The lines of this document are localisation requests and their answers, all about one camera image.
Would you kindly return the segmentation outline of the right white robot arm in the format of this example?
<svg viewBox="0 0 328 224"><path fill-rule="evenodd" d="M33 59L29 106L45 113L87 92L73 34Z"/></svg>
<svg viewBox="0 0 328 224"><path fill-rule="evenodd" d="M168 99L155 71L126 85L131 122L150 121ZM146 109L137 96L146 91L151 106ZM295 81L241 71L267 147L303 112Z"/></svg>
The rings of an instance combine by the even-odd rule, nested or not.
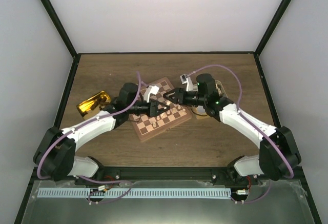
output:
<svg viewBox="0 0 328 224"><path fill-rule="evenodd" d="M264 175L274 181L294 177L293 169L301 163L301 156L289 128L274 127L242 111L219 91L208 73L196 77L196 90L188 76L182 75L181 81L187 87L166 92L166 100L188 107L202 106L209 117L234 128L259 149L258 155L241 156L229 164L231 183L238 185L250 175Z"/></svg>

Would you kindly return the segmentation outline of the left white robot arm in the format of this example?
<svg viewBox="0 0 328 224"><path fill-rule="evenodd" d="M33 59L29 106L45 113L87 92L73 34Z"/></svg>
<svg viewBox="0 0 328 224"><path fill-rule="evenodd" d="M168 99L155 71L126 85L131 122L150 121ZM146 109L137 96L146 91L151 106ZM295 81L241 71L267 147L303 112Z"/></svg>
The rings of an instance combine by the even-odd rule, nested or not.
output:
<svg viewBox="0 0 328 224"><path fill-rule="evenodd" d="M96 115L64 129L48 129L34 154L40 179L60 181L66 176L86 177L93 185L104 181L105 173L95 158L76 156L76 151L99 135L110 132L128 121L131 114L157 117L170 106L151 98L142 98L140 86L125 83L119 95Z"/></svg>

